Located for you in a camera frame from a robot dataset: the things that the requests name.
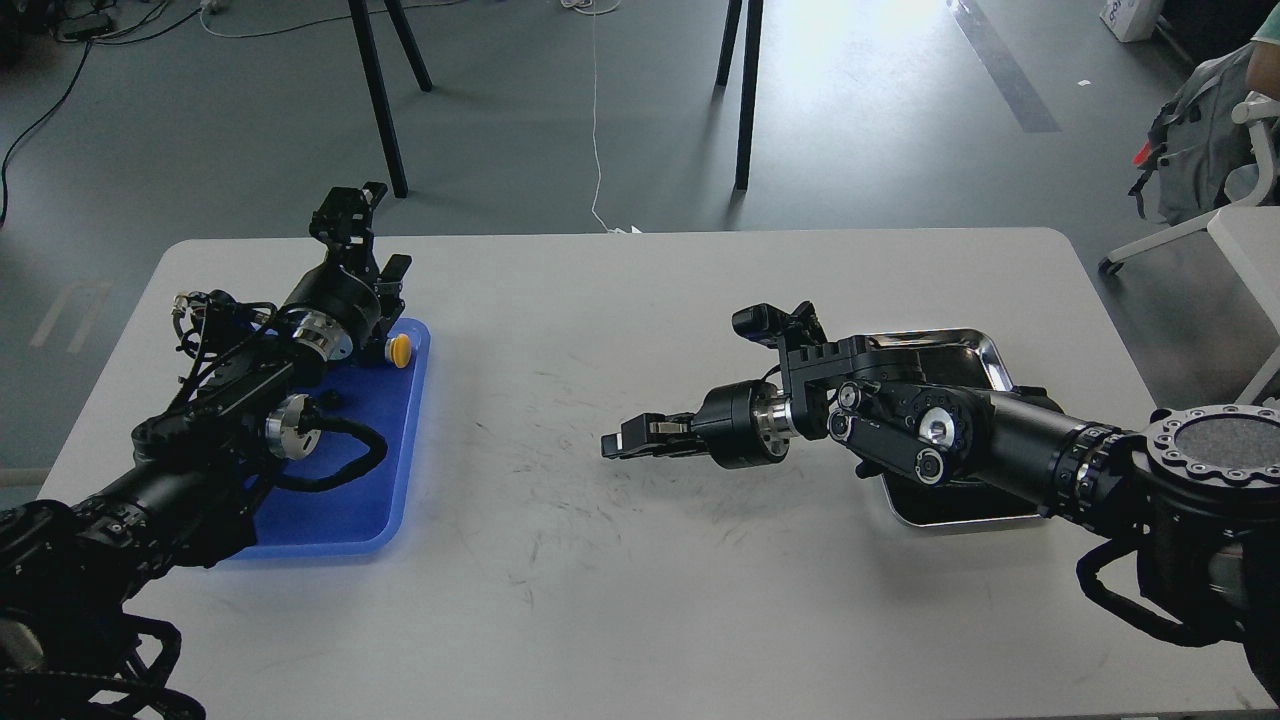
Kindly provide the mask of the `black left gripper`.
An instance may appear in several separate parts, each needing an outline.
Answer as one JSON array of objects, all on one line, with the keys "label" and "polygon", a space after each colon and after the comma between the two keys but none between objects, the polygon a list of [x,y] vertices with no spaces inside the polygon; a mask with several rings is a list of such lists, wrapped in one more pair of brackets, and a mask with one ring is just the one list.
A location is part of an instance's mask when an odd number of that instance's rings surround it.
[{"label": "black left gripper", "polygon": [[393,336],[404,310],[403,278],[413,259],[393,254],[379,269],[372,255],[372,214],[387,192],[381,182],[333,187],[310,218],[308,233],[325,246],[325,261],[303,275],[282,311],[285,334],[323,361],[365,361],[365,348]]}]

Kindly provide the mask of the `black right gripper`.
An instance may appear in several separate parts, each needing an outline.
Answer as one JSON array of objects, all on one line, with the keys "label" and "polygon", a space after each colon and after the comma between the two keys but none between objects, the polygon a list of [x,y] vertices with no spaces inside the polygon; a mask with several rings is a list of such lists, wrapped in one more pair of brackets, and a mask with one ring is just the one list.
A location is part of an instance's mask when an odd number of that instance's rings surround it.
[{"label": "black right gripper", "polygon": [[710,389],[699,410],[643,413],[602,437],[602,456],[687,457],[707,452],[722,468],[781,462],[797,436],[788,398],[768,380],[744,380]]}]

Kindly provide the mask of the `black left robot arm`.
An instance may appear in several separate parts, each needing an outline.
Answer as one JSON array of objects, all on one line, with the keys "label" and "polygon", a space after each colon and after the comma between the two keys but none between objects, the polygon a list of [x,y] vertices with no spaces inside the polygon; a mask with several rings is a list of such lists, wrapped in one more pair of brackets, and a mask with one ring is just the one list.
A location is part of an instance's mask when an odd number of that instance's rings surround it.
[{"label": "black left robot arm", "polygon": [[164,411],[131,434],[133,468],[83,501],[37,500],[3,512],[3,716],[204,719],[169,687],[180,657],[170,623],[125,602],[173,568],[210,568],[257,541],[274,489],[321,493],[387,457],[387,439],[326,415],[308,393],[332,366],[404,366],[390,329],[411,258],[374,256],[372,213],[387,186],[335,187],[312,214],[324,245],[283,304],[184,293],[172,318],[192,361]]}]

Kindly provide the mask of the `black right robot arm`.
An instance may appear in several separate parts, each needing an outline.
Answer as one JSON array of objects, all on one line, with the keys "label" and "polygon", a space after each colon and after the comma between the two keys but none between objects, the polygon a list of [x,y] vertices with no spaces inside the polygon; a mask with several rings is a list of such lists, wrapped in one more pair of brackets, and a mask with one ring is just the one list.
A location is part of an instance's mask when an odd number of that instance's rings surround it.
[{"label": "black right robot arm", "polygon": [[602,456],[707,455],[726,469],[781,462],[794,437],[832,439],[859,477],[936,492],[975,482],[1103,538],[1076,562],[1083,594],[1157,641],[1242,644],[1277,696],[1277,410],[1158,409],[1143,430],[1066,414],[1034,386],[947,384],[916,350],[831,340],[812,302],[732,316],[778,354],[767,377],[710,389],[692,413],[644,413]]}]

